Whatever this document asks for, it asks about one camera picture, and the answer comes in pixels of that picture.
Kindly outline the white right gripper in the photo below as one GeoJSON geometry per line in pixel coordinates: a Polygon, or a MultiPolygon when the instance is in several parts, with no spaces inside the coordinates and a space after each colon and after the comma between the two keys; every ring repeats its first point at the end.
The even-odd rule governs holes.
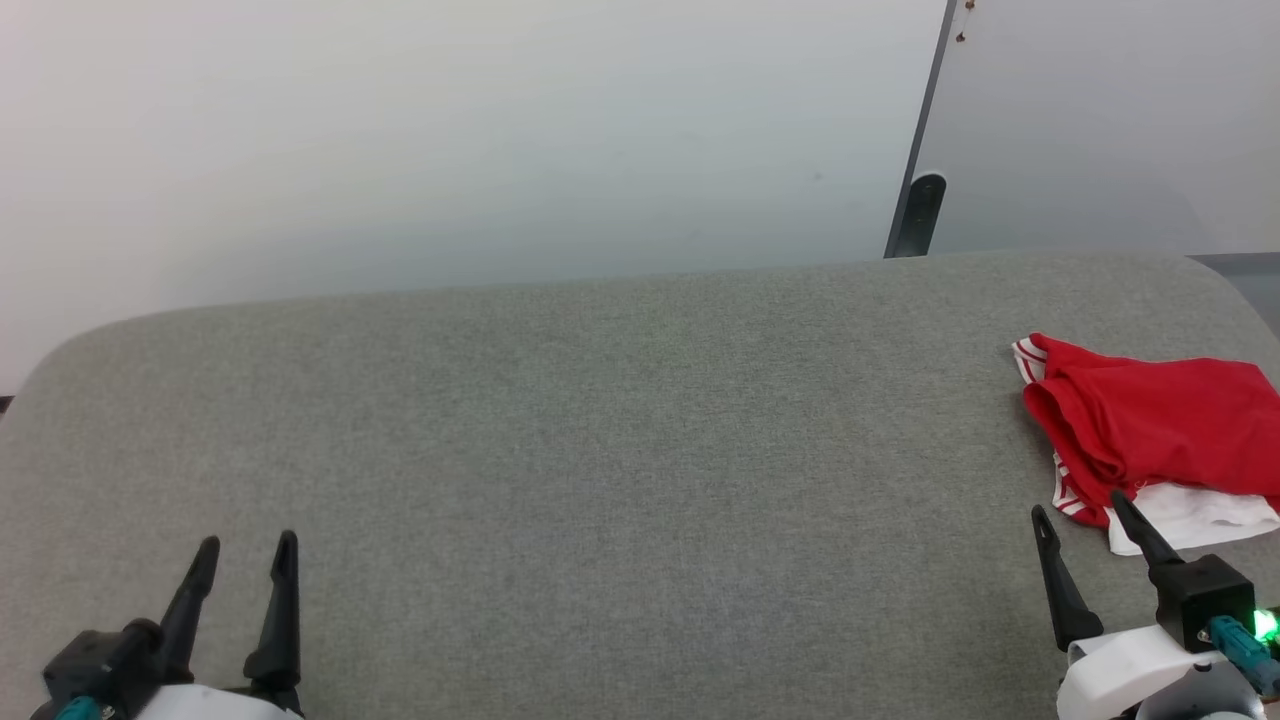
{"type": "MultiPolygon", "coordinates": [[[[1185,560],[1120,489],[1114,523],[1140,551],[1149,571],[1185,560]]],[[[1068,667],[1057,692],[1060,719],[1235,719],[1236,671],[1216,652],[1192,653],[1160,626],[1102,635],[1105,625],[1083,600],[1061,556],[1044,507],[1030,511],[1036,551],[1059,651],[1068,667]]]]}

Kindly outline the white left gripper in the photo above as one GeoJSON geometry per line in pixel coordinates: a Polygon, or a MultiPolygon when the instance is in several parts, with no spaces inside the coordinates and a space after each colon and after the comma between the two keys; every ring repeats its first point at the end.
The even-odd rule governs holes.
{"type": "Polygon", "coordinates": [[[191,684],[189,659],[204,601],[218,570],[220,541],[204,538],[160,621],[163,643],[157,665],[164,684],[134,716],[140,720],[293,720],[303,719],[297,687],[301,680],[300,547],[293,530],[284,530],[271,561],[271,594],[259,644],[248,655],[243,675],[250,694],[191,684]]]}

